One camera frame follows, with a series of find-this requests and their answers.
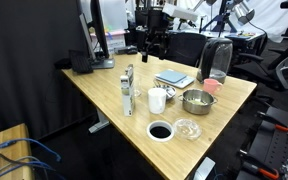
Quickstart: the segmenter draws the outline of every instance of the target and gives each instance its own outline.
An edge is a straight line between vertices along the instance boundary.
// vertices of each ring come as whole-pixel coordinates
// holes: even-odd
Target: small wooden table
[[[149,112],[147,101],[147,91],[154,86],[155,74],[173,69],[196,77],[198,69],[152,56],[148,57],[147,63],[143,63],[140,54],[116,55],[114,59],[113,69],[94,70],[91,74],[77,74],[72,70],[63,72],[165,179],[187,178],[256,87],[253,82],[227,77],[222,91],[216,95],[218,102],[212,106],[210,113],[194,115],[182,108],[178,95],[190,88],[202,89],[202,85],[195,81],[184,89],[176,88],[176,96],[167,102],[165,111],[156,115]],[[120,76],[129,64],[134,65],[135,78],[141,78],[142,94],[135,98],[134,114],[126,117]],[[148,137],[146,128],[151,122],[164,120],[173,124],[177,118],[195,121],[201,126],[202,135],[195,141],[174,136],[164,143]]]
[[[27,138],[27,137],[28,137],[28,131],[27,131],[26,125],[20,124],[10,129],[1,131],[0,143],[3,143],[8,140],[12,140],[12,139]],[[31,150],[30,150],[29,143],[27,141],[19,141],[9,147],[0,149],[0,153],[5,155],[9,159],[16,160],[18,158],[31,155]],[[0,167],[3,167],[7,164],[8,164],[7,161],[0,158]],[[0,180],[4,180],[4,179],[5,180],[10,180],[10,179],[30,180],[30,179],[33,179],[33,172],[30,167],[23,166],[0,177]]]

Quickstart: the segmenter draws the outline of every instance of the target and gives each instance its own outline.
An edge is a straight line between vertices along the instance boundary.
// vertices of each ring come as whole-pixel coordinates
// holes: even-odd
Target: desk leg
[[[96,133],[97,131],[103,129],[104,127],[110,124],[110,122],[106,119],[104,114],[99,109],[96,108],[96,110],[100,122],[94,124],[92,127],[88,129],[90,133]]]

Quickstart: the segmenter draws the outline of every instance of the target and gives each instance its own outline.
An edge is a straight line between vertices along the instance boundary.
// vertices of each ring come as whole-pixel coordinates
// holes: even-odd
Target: desk top
[[[181,30],[181,31],[177,31],[177,30],[174,30],[173,32],[187,32],[187,33],[199,33],[199,30],[198,29],[184,29],[184,30]],[[230,31],[223,31],[221,32],[221,37],[224,38],[225,36],[234,36],[234,35],[237,35],[238,33],[240,32],[236,32],[236,33],[231,33]],[[218,37],[219,35],[219,32],[212,32],[212,31],[202,31],[201,34],[205,35],[206,37]],[[243,33],[243,34],[251,34],[249,36],[249,38],[231,38],[232,40],[240,40],[240,41],[254,41],[260,37],[262,37],[264,35],[264,32],[254,32],[254,33]]]
[[[27,138],[27,127],[25,124],[20,124],[14,126],[10,129],[0,132],[0,143],[5,141],[16,139],[16,138]],[[5,155],[6,157],[16,160],[18,158],[29,156],[31,154],[29,143],[26,141],[19,141],[9,147],[0,149],[0,153]],[[8,162],[0,158],[0,167],[7,165]],[[0,180],[9,180],[9,179],[25,179],[29,180],[32,179],[33,174],[31,168],[27,166],[23,166],[18,168],[10,173],[5,174],[4,176],[0,177]]]
[[[202,85],[195,81],[185,89],[177,88],[176,96],[167,102],[165,111],[155,115],[149,112],[147,100],[147,91],[154,86],[154,75],[173,69],[196,77],[197,68],[152,56],[148,57],[147,63],[143,63],[141,57],[140,54],[115,55],[113,69],[94,70],[92,74],[79,75],[72,70],[63,72],[164,178],[185,179],[255,89],[256,84],[227,77],[222,91],[216,95],[218,102],[212,106],[210,113],[194,115],[182,108],[178,95],[189,88],[201,89]],[[142,94],[135,98],[133,116],[126,117],[123,114],[120,76],[131,63],[134,66],[134,76],[141,77]],[[174,136],[162,143],[153,141],[146,134],[147,125],[155,120],[165,120],[173,124],[181,117],[192,119],[201,126],[203,133],[197,140],[190,141]]]

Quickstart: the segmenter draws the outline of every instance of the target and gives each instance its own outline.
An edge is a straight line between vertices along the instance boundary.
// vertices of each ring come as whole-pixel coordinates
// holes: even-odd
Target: box
[[[125,75],[121,75],[121,91],[124,116],[132,116],[135,107],[134,86],[133,86],[133,65],[130,64],[125,70]]]
[[[105,33],[109,54],[114,54],[114,48],[120,48],[126,46],[124,34],[125,34],[124,30]],[[92,38],[92,46],[93,48],[95,48],[94,52],[100,51],[100,45],[97,43],[97,38],[94,33],[91,34],[91,38]]]

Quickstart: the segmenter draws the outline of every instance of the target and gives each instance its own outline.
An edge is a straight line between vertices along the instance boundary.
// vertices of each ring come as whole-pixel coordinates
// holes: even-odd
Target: clear glass dish
[[[173,129],[177,136],[189,140],[195,140],[202,134],[200,126],[190,119],[177,119],[173,124]]]

